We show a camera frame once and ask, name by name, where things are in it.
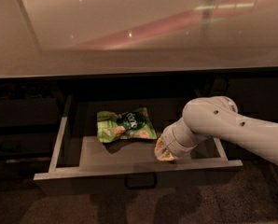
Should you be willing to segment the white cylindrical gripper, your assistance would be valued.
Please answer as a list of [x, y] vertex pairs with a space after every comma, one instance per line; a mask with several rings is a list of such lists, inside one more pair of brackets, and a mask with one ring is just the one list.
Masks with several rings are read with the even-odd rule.
[[189, 156], [198, 144], [208, 139], [208, 135], [194, 133], [183, 119], [179, 119], [164, 129], [154, 154], [158, 161], [175, 161], [176, 157]]

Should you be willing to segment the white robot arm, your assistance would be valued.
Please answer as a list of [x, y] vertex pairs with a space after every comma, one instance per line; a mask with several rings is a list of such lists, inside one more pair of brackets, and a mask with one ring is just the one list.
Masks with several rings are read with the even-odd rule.
[[278, 123], [239, 114], [226, 96], [189, 101], [182, 117], [164, 129], [154, 153], [160, 161], [174, 161], [209, 138], [236, 144], [278, 166]]

